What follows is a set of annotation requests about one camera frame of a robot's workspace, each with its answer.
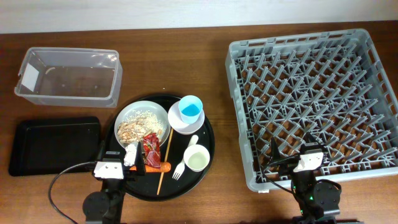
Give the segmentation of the light blue cup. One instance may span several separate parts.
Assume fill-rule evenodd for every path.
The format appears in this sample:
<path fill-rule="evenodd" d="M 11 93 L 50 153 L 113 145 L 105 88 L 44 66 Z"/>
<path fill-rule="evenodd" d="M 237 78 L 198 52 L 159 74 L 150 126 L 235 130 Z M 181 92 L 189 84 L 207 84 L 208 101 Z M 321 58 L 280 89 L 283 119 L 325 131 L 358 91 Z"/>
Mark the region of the light blue cup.
<path fill-rule="evenodd" d="M 203 103 L 199 97 L 187 95 L 179 101 L 178 110 L 184 123 L 193 124 L 198 120 L 203 111 Z"/>

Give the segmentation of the white tissue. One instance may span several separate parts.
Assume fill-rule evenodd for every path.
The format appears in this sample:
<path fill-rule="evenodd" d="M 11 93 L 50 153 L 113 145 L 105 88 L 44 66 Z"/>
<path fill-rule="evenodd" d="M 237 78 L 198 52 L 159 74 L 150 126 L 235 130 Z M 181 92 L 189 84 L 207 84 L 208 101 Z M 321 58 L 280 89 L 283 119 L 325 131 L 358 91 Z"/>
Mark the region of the white tissue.
<path fill-rule="evenodd" d="M 132 142 L 125 147 L 126 154 L 124 156 L 124 165 L 126 167 L 131 167 L 135 164 L 137 155 L 137 145 L 138 142 Z"/>

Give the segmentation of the red snack wrapper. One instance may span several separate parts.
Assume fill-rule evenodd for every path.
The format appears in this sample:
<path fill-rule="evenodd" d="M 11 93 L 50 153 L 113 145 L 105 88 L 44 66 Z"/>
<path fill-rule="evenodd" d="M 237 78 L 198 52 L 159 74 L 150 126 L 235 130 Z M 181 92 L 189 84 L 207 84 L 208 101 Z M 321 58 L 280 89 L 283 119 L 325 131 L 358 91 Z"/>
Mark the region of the red snack wrapper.
<path fill-rule="evenodd" d="M 159 168 L 160 167 L 160 146 L 159 139 L 155 133 L 144 137 L 144 150 L 146 155 L 146 165 Z"/>

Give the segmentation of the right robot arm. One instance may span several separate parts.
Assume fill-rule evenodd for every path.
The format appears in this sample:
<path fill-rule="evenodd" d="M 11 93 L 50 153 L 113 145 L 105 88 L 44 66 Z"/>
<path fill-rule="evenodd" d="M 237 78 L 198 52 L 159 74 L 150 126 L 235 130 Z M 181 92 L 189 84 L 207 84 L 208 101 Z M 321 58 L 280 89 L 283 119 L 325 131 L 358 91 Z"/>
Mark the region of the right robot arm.
<path fill-rule="evenodd" d="M 315 171 L 323 164 L 326 148 L 309 133 L 303 139 L 299 153 L 282 158 L 276 140 L 272 138 L 272 157 L 268 166 L 276 167 L 279 174 L 291 178 L 290 193 L 301 213 L 293 217 L 293 223 L 336 223 L 335 217 L 340 214 L 341 185 L 327 179 L 316 179 Z"/>

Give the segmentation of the white plastic fork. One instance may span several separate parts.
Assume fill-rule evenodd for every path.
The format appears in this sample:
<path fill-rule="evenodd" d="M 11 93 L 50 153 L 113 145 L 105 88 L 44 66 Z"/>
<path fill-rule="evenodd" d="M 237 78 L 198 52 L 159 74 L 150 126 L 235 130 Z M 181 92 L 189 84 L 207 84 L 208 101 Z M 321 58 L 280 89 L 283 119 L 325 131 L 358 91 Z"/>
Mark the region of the white plastic fork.
<path fill-rule="evenodd" d="M 188 147 L 196 144 L 197 142 L 198 142 L 198 136 L 193 135 L 188 143 Z M 185 170 L 185 161 L 184 159 L 182 159 L 181 162 L 176 166 L 172 178 L 174 180 L 178 180 L 183 174 L 184 170 Z"/>

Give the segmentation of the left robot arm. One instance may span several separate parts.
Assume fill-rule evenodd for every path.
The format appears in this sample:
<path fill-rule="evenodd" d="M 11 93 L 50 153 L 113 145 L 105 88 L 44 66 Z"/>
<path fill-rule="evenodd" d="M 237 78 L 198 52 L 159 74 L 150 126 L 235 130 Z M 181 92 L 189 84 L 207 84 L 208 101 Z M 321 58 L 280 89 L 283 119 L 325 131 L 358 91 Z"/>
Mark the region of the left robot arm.
<path fill-rule="evenodd" d="M 102 181 L 101 190 L 89 194 L 83 202 L 86 223 L 120 223 L 123 210 L 126 182 L 137 182 L 146 175 L 142 156 L 142 144 L 136 146 L 136 171 L 124 166 L 117 151 L 107 151 L 100 161 L 95 162 L 93 176 Z"/>

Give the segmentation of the pink saucer plate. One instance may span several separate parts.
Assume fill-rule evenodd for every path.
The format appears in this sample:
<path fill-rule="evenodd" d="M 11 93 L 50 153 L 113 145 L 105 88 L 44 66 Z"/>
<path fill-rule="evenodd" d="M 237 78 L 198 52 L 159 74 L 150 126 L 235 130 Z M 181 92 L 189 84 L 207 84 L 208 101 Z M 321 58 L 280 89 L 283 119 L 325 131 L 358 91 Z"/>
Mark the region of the pink saucer plate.
<path fill-rule="evenodd" d="M 195 123 L 186 124 L 181 119 L 180 111 L 178 108 L 179 103 L 180 103 L 179 101 L 174 103 L 168 111 L 169 124 L 176 132 L 180 134 L 183 135 L 193 134 L 202 127 L 205 121 L 205 113 L 204 111 L 202 111 L 198 117 L 198 120 Z"/>

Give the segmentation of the small white cup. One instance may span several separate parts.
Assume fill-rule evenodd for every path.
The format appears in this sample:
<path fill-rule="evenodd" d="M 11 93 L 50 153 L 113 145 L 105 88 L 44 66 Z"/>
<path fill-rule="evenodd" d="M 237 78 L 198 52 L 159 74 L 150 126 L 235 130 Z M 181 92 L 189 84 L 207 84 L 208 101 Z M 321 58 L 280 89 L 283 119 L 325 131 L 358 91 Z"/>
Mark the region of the small white cup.
<path fill-rule="evenodd" d="M 210 163 L 210 153 L 204 146 L 194 144 L 187 147 L 183 159 L 189 169 L 194 172 L 201 172 Z"/>

